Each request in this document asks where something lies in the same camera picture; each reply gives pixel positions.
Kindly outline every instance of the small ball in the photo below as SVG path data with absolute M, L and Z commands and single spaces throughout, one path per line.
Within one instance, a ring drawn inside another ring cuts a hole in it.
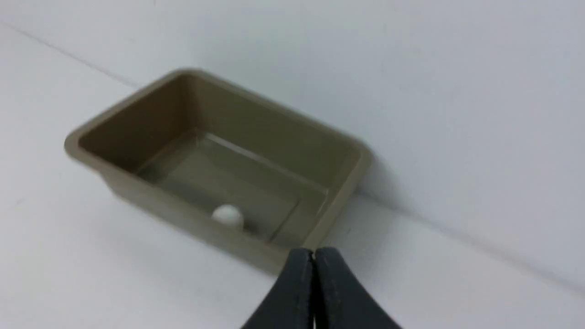
M 244 215 L 236 206 L 222 204 L 217 207 L 211 217 L 216 221 L 231 228 L 244 229 Z

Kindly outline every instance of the white surface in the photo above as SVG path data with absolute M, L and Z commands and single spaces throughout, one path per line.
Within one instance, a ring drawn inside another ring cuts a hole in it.
M 239 327 L 274 278 L 119 201 L 62 150 L 131 90 L 11 30 L 0 42 L 0 327 Z M 405 329 L 585 325 L 577 294 L 364 197 L 329 242 Z
M 585 291 L 585 3 L 5 0 L 144 84 L 202 66 L 363 138 L 363 190 Z

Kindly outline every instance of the rectangular container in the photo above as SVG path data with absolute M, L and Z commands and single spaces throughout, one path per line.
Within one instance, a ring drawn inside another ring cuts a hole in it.
M 72 132 L 114 193 L 269 272 L 316 248 L 370 163 L 358 141 L 198 70 L 175 71 Z M 244 231 L 211 218 L 239 207 Z

